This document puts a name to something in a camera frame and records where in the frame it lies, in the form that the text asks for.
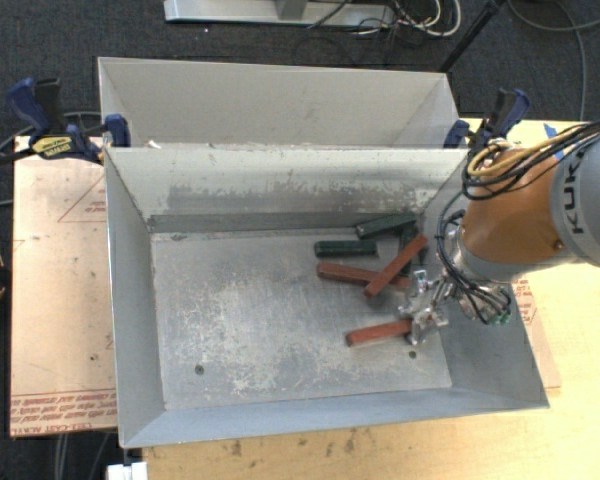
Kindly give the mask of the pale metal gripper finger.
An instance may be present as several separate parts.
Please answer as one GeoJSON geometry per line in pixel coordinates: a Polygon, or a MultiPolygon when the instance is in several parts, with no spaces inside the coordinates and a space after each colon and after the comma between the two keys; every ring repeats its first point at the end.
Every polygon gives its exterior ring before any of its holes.
{"type": "Polygon", "coordinates": [[[411,276],[411,284],[405,291],[403,304],[399,307],[400,315],[414,317],[423,310],[428,305],[429,288],[427,271],[414,271],[411,276]]]}
{"type": "Polygon", "coordinates": [[[446,327],[449,319],[441,314],[431,314],[428,316],[414,318],[412,320],[411,331],[407,335],[407,341],[411,345],[421,345],[426,339],[446,327]]]}

